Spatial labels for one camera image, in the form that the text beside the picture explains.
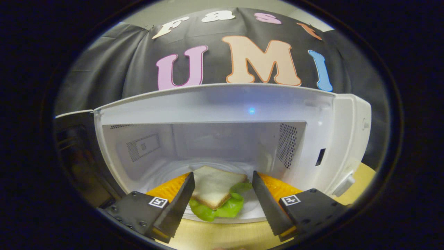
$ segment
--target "letter m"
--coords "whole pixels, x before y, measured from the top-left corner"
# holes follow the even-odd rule
[[[277,74],[274,77],[276,83],[301,85],[301,79],[297,77],[291,57],[290,44],[271,40],[263,52],[246,36],[225,36],[222,41],[228,43],[231,49],[232,73],[226,77],[228,83],[254,82],[254,76],[248,72],[248,63],[250,63],[264,83],[268,83],[274,65],[276,65]]]

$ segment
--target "microwave vent holes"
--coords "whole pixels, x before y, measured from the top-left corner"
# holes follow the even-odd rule
[[[111,125],[110,129],[118,129],[128,126],[134,126],[134,124],[117,124],[117,125]]]
[[[290,169],[294,157],[297,128],[281,123],[279,126],[279,142],[277,145],[277,158]]]
[[[156,143],[153,144],[152,142],[150,145],[147,145],[146,139],[155,136]],[[136,160],[150,154],[151,152],[155,151],[156,149],[160,148],[159,145],[159,135],[157,133],[142,137],[140,139],[130,141],[127,143],[128,147],[128,153],[130,154],[131,161],[135,162]]]

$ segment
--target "pink letter u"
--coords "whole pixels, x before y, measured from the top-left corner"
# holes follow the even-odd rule
[[[157,61],[156,66],[159,68],[157,76],[157,85],[159,90],[172,89],[182,86],[196,86],[202,84],[203,80],[203,54],[208,50],[208,46],[197,46],[185,51],[185,56],[190,59],[190,74],[188,81],[182,85],[173,82],[173,64],[177,60],[178,55],[172,54]]]

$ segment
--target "blue letter i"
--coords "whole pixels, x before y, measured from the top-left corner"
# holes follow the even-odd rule
[[[327,67],[325,66],[324,56],[313,50],[309,50],[308,54],[313,57],[314,63],[316,64],[317,75],[319,77],[317,87],[320,90],[325,90],[329,92],[333,91],[333,87],[330,83],[329,75],[327,73]]]

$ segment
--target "white wall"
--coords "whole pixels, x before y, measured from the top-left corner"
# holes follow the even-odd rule
[[[312,24],[322,31],[332,29],[314,16],[281,0],[162,0],[142,8],[122,22],[150,28],[153,25],[162,25],[171,19],[188,13],[223,7],[267,10]]]

